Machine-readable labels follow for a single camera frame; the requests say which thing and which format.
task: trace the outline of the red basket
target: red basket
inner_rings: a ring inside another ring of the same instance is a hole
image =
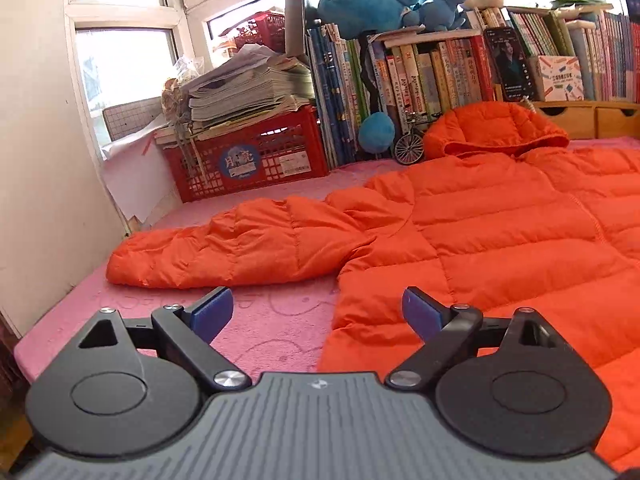
[[[236,23],[220,34],[226,36],[234,28],[238,35],[234,38],[238,50],[246,43],[268,46],[274,52],[284,54],[284,14],[265,10]]]
[[[328,173],[311,106],[195,144],[192,176],[180,148],[163,150],[183,202]]]

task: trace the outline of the blue plush ball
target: blue plush ball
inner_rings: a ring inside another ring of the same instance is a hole
[[[358,142],[367,153],[386,152],[394,142],[396,128],[387,114],[376,112],[360,125]]]

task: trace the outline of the orange puffer jacket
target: orange puffer jacket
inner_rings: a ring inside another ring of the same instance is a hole
[[[446,114],[424,143],[436,160],[323,202],[255,200],[203,226],[136,234],[107,277],[187,288],[340,269],[319,369],[381,376],[420,346],[402,320],[407,286],[492,317],[533,306],[612,394],[598,452],[640,465],[640,152],[567,151],[562,130],[498,103]]]

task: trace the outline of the white wall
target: white wall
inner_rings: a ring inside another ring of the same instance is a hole
[[[24,334],[124,234],[74,97],[63,0],[0,0],[0,310]]]

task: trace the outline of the wooden drawer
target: wooden drawer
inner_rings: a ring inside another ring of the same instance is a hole
[[[599,139],[636,137],[640,139],[640,110],[633,108],[596,108]]]
[[[596,121],[593,106],[538,107],[537,110],[569,134],[570,139],[595,139]]]

